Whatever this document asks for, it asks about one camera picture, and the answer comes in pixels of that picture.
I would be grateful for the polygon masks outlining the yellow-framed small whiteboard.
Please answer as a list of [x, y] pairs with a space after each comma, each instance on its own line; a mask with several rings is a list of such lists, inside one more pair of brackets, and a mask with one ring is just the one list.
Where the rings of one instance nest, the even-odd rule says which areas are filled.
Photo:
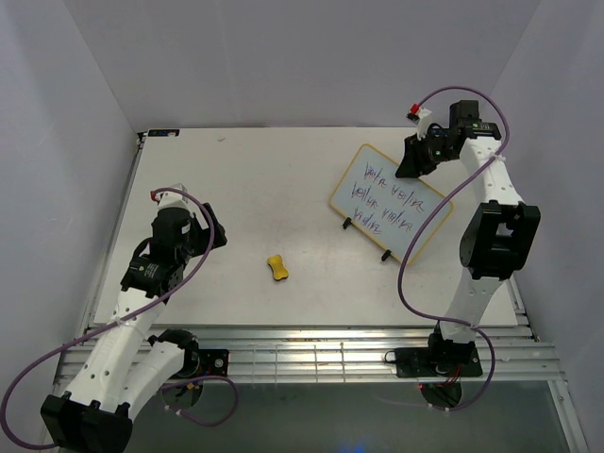
[[339, 214], [390, 258], [401, 261], [418, 228], [445, 195], [421, 179], [396, 178], [398, 164], [369, 143], [352, 159], [329, 199]]

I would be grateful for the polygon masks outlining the yellow whiteboard eraser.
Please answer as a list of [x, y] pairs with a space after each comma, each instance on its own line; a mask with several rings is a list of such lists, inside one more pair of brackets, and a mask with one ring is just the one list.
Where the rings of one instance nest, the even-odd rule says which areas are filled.
[[284, 265], [283, 258], [276, 254], [267, 259], [267, 264], [271, 269], [274, 281], [285, 280], [289, 277], [289, 271]]

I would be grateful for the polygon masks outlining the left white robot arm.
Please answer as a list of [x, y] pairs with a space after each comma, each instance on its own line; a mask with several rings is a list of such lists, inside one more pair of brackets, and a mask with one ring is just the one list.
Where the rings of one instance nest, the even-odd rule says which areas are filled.
[[122, 452], [136, 416], [168, 379], [199, 376], [204, 357], [193, 334], [168, 329], [150, 335], [166, 304], [146, 306], [182, 281], [190, 259], [226, 242], [223, 228], [201, 227], [182, 197], [166, 194], [159, 202], [152, 235], [134, 251], [120, 282], [116, 327], [99, 336], [63, 394], [42, 404], [42, 420], [57, 446]]

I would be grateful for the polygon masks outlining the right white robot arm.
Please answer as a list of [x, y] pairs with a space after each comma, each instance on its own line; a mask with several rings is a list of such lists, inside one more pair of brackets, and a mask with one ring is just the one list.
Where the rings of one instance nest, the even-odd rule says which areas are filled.
[[449, 308], [437, 318], [427, 346], [396, 349], [397, 373], [408, 378], [479, 377], [476, 329], [496, 291], [524, 267], [541, 212], [514, 188], [501, 155], [504, 138], [497, 124], [480, 119], [478, 101], [452, 104], [446, 127], [418, 105], [408, 117], [416, 131], [404, 141], [396, 177], [426, 176], [442, 162], [459, 160], [476, 186], [478, 206], [461, 236], [462, 273]]

